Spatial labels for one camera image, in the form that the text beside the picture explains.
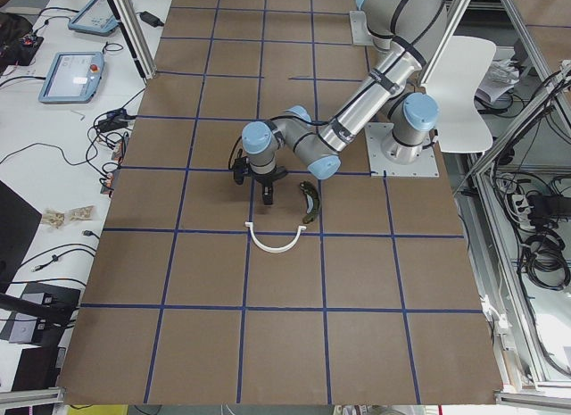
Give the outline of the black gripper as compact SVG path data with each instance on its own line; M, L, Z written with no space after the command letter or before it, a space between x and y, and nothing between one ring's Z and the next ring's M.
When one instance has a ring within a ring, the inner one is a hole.
M252 165L252 178L261 183L261 196L264 205L273 204L273 182L286 176L286 168L275 163L265 166Z

